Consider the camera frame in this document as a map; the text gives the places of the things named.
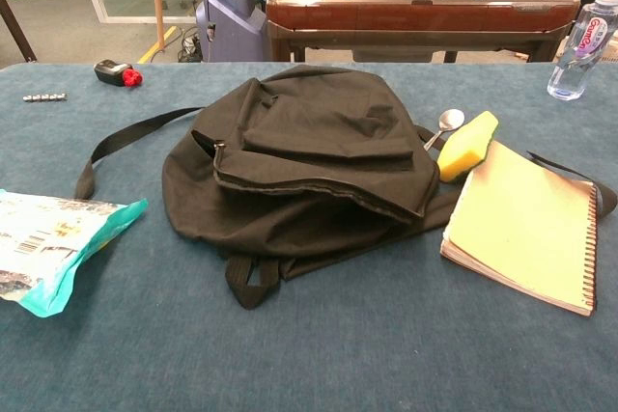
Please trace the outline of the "yellow spiral notebook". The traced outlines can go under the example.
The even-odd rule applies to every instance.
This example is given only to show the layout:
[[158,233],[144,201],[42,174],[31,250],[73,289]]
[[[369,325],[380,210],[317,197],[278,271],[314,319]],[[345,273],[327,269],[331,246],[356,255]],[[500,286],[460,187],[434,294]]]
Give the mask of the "yellow spiral notebook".
[[441,255],[581,316],[596,297],[597,189],[493,141],[467,176]]

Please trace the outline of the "black stand leg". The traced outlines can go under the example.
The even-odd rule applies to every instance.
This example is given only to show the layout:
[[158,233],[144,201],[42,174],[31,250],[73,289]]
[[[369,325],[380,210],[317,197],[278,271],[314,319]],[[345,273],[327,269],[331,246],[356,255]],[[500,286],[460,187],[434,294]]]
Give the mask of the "black stand leg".
[[23,33],[7,0],[0,0],[0,15],[9,29],[14,41],[26,62],[36,62],[37,57]]

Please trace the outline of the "teal snack bag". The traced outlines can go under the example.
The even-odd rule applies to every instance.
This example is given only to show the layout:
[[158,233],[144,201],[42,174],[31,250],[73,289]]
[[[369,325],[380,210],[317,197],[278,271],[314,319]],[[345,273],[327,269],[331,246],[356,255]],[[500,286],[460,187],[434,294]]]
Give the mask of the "teal snack bag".
[[147,209],[0,189],[0,298],[38,317],[67,306],[78,267]]

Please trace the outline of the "yellow sponge with green pad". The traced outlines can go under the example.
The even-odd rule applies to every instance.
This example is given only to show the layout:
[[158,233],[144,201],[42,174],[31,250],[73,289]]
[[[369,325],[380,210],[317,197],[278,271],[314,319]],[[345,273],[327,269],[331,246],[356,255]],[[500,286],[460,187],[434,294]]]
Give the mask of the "yellow sponge with green pad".
[[484,111],[455,131],[444,143],[437,159],[442,182],[454,182],[481,163],[498,128],[498,119]]

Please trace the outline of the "brown mahjong table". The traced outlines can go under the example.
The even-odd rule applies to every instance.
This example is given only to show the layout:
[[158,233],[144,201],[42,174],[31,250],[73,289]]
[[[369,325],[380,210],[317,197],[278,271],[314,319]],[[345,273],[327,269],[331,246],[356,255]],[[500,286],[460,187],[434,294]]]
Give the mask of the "brown mahjong table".
[[272,55],[306,48],[510,50],[549,62],[568,34],[579,0],[267,0]]

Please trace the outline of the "black fabric backpack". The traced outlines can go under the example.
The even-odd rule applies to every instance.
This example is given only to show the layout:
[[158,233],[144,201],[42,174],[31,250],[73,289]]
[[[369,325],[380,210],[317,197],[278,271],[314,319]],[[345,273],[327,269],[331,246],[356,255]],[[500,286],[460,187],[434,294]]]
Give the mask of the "black fabric backpack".
[[[192,113],[163,164],[166,213],[178,233],[221,250],[227,284],[247,309],[281,281],[444,231],[476,167],[442,182],[424,150],[433,134],[363,71],[298,66]],[[592,182],[597,222],[618,206],[602,183],[535,153],[524,158]]]

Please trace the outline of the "clear plastic water bottle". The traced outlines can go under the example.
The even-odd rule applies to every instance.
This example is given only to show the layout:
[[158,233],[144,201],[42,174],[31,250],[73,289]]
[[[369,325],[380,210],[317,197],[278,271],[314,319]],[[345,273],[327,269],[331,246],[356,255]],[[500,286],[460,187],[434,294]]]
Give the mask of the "clear plastic water bottle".
[[618,0],[594,0],[584,5],[549,79],[548,93],[566,101],[580,98],[617,30]]

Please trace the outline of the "metal spoon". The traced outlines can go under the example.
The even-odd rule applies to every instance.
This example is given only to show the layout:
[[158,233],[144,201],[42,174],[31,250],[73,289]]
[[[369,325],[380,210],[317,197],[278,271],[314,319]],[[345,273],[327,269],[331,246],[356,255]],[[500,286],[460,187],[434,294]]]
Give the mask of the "metal spoon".
[[465,115],[460,109],[448,109],[444,111],[438,120],[438,131],[424,145],[424,150],[428,151],[435,141],[446,132],[457,130],[464,124]]

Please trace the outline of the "black box with red knob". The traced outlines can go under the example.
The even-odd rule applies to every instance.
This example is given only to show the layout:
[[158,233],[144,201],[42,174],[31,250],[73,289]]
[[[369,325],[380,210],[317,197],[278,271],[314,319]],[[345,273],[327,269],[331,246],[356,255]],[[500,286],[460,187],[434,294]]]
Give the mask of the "black box with red knob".
[[102,60],[94,65],[99,81],[118,87],[137,87],[143,82],[143,75],[131,64]]

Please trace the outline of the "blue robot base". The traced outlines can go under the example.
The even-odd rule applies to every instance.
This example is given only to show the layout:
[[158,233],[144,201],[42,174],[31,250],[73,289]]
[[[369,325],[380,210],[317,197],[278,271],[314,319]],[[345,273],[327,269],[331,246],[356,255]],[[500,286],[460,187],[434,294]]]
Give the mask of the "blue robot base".
[[196,21],[205,61],[267,62],[267,17],[256,0],[202,0]]

